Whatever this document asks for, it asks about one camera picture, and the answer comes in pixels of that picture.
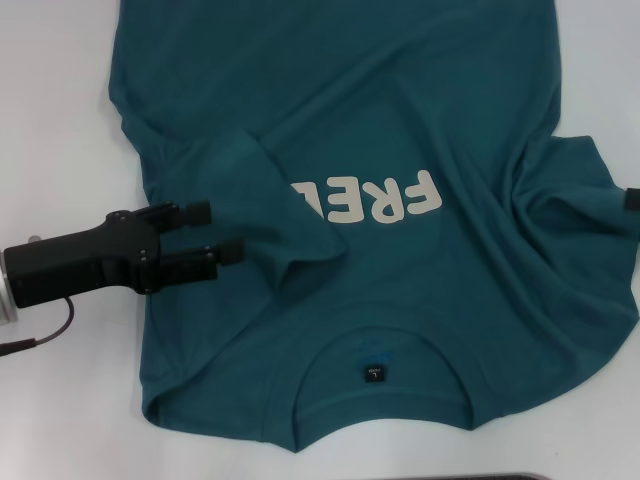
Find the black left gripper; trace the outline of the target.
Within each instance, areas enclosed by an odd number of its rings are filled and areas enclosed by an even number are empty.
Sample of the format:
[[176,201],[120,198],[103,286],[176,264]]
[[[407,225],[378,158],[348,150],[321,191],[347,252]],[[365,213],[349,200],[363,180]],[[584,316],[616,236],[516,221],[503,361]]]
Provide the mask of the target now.
[[111,286],[150,294],[159,286],[216,280],[219,266],[245,259],[242,240],[160,257],[161,234],[211,223],[208,201],[166,202],[112,212],[89,230],[10,247],[3,260],[14,303],[26,308]]

